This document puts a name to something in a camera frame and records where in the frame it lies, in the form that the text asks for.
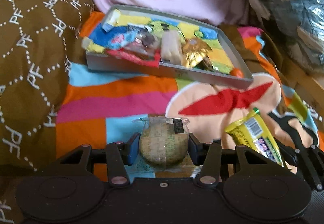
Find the round biscuit pack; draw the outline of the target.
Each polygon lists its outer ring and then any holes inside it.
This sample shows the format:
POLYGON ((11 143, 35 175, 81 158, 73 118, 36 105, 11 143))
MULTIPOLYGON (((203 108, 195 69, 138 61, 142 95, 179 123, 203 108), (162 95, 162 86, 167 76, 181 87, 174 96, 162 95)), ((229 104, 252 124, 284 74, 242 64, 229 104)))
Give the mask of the round biscuit pack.
POLYGON ((139 154, 134 162, 138 172, 191 172, 195 165, 190 161, 190 131, 187 118, 148 116, 133 120, 143 125, 139 138, 139 154))

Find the yellow snack bar pack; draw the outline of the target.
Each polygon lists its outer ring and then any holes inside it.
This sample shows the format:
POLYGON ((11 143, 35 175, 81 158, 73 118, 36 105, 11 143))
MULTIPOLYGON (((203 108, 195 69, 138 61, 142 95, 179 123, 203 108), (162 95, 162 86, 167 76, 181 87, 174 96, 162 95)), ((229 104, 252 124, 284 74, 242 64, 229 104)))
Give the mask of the yellow snack bar pack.
POLYGON ((253 108, 247 116, 229 124, 225 132, 232 137, 237 146, 245 145, 281 167, 285 166, 275 138, 258 108, 253 108))

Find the small orange fruit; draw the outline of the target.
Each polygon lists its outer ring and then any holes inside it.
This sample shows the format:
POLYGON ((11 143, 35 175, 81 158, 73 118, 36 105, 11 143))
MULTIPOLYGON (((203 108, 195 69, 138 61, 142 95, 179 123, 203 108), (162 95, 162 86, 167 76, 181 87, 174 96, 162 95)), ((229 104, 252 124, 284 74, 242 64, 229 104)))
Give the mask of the small orange fruit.
POLYGON ((231 76, 234 76, 234 77, 237 77, 237 78, 244 78, 243 72, 240 69, 238 69, 238 68, 233 68, 230 71, 230 75, 231 76))

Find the red dried tofu snack pack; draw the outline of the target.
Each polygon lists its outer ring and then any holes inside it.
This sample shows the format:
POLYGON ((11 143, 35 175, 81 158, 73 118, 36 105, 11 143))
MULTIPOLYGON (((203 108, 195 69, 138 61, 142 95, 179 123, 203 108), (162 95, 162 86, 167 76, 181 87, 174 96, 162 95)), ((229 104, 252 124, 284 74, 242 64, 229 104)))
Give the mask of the red dried tofu snack pack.
POLYGON ((106 48, 105 54, 150 68, 158 68, 161 59, 159 48, 151 49, 141 44, 128 45, 119 49, 106 48))

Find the gold foil snack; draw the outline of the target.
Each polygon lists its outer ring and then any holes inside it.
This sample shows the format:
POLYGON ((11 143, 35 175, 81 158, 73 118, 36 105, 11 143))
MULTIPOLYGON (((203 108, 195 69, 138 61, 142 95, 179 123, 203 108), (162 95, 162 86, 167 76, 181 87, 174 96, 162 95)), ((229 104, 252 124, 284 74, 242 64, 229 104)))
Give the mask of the gold foil snack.
POLYGON ((191 38, 186 39, 186 43, 182 46, 181 64, 186 68, 196 67, 210 52, 211 47, 202 39, 191 38))

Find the clear pack of meatballs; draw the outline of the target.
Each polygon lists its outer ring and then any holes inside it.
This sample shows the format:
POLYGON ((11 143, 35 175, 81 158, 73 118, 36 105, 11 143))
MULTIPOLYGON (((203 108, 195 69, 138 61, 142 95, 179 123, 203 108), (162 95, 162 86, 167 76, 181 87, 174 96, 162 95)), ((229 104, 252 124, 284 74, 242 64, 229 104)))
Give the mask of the clear pack of meatballs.
POLYGON ((127 31, 116 34, 108 47, 114 50, 124 50, 143 56, 153 56, 160 49, 161 38, 149 32, 127 31))

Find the white rice cracker bar pack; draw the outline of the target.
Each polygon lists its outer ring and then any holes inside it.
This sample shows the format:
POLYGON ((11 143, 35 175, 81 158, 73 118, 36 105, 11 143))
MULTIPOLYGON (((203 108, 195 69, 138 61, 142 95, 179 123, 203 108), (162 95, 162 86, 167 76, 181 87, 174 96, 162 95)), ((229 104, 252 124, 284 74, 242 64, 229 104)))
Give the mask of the white rice cracker bar pack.
POLYGON ((176 30, 166 31, 161 38, 161 58, 174 65, 182 64, 182 44, 176 30))

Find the blue sachet with white text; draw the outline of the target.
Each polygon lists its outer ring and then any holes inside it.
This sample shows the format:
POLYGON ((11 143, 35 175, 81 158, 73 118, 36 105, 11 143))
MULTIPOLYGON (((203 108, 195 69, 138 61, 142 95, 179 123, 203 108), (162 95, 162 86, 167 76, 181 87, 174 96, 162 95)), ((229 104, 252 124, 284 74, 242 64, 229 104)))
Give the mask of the blue sachet with white text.
POLYGON ((127 29, 129 31, 136 31, 138 33, 144 32, 144 33, 151 33, 152 29, 150 26, 145 24, 128 24, 127 29))

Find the colourful cartoon bed sheet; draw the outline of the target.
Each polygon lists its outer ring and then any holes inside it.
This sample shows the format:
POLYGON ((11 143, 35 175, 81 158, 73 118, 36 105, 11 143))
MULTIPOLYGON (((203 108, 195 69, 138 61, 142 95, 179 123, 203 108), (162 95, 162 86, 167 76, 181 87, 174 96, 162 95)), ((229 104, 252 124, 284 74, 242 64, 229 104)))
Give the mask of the colourful cartoon bed sheet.
POLYGON ((272 135, 293 146, 295 129, 304 146, 323 147, 323 119, 312 112, 292 89, 271 59, 275 45, 257 27, 222 26, 253 75, 245 90, 175 78, 89 72, 85 64, 67 59, 66 95, 56 117, 56 155, 87 143, 93 148, 126 141, 140 132, 139 118, 185 117, 202 142, 220 139, 234 148, 225 128, 258 108, 272 135))

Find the grey tray with cartoon drawing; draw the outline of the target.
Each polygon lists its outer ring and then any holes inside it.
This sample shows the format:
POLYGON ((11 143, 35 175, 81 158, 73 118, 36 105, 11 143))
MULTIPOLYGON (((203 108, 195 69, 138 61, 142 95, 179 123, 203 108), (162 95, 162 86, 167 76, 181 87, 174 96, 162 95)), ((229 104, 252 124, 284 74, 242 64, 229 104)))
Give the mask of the grey tray with cartoon drawing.
POLYGON ((82 40, 93 71, 131 72, 247 88, 253 76, 218 27, 131 5, 112 6, 82 40))

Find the brown PF patterned pillow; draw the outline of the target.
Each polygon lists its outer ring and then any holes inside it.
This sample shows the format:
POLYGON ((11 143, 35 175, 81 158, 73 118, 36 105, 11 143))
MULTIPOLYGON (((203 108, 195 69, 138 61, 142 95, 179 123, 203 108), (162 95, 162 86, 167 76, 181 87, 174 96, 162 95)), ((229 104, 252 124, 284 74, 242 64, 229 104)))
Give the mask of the brown PF patterned pillow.
POLYGON ((21 220, 15 186, 56 157, 56 117, 92 0, 1 0, 1 223, 21 220))

